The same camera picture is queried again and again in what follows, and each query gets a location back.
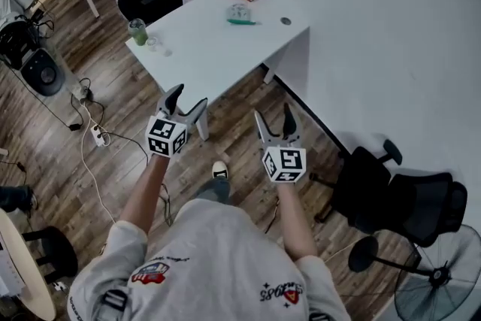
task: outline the electric fan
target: electric fan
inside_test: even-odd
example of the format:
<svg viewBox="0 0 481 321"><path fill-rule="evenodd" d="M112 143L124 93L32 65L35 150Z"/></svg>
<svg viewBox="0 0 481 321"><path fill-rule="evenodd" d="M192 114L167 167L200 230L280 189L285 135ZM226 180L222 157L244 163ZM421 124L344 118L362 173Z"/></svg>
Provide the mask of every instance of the electric fan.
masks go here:
<svg viewBox="0 0 481 321"><path fill-rule="evenodd" d="M375 237L361 239L349 255L349 269L359 273L374 261L400 269L395 306L403 321L445 319L470 295L481 272L481 238L466 225L418 247L422 259L415 268L377 257L378 249Z"/></svg>

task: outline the sneaker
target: sneaker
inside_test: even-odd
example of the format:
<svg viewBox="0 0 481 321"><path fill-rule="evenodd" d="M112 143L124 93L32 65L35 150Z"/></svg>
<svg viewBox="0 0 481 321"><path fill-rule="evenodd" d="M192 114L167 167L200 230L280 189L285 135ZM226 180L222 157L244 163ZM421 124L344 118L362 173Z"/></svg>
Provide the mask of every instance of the sneaker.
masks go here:
<svg viewBox="0 0 481 321"><path fill-rule="evenodd" d="M227 166L223 161L217 161L212 166L212 178L215 177L224 177L225 179L228 178L227 173Z"/></svg>

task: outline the jeans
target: jeans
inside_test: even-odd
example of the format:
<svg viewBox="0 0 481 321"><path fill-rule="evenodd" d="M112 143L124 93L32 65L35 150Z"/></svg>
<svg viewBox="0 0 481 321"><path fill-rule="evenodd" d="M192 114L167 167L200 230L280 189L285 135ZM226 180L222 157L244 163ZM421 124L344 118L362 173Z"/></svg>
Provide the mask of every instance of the jeans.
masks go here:
<svg viewBox="0 0 481 321"><path fill-rule="evenodd" d="M32 203L30 186L0 186L0 207L7 213L20 209L28 211Z"/></svg>
<svg viewBox="0 0 481 321"><path fill-rule="evenodd" d="M215 177L204 183L195 193L196 198L228 204L231 184L224 177Z"/></svg>

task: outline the glass jar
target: glass jar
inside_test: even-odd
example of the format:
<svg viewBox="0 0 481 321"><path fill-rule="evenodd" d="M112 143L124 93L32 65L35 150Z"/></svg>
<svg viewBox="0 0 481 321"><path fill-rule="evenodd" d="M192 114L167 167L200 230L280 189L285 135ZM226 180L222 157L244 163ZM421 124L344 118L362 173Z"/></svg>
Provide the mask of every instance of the glass jar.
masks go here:
<svg viewBox="0 0 481 321"><path fill-rule="evenodd" d="M134 38L138 46L144 46L149 38L145 29L145 22L142 19L133 19L129 22L129 35Z"/></svg>

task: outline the round table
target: round table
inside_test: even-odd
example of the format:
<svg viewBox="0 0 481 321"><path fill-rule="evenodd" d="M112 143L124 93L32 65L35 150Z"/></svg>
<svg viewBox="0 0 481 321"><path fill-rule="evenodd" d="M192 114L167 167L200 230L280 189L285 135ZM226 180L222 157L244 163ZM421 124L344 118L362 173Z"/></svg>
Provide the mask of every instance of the round table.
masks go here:
<svg viewBox="0 0 481 321"><path fill-rule="evenodd" d="M47 282L38 269L23 236L8 215L0 209L0 234L5 242L25 287L19 295L21 302L37 317L46 321L55 319L56 310Z"/></svg>

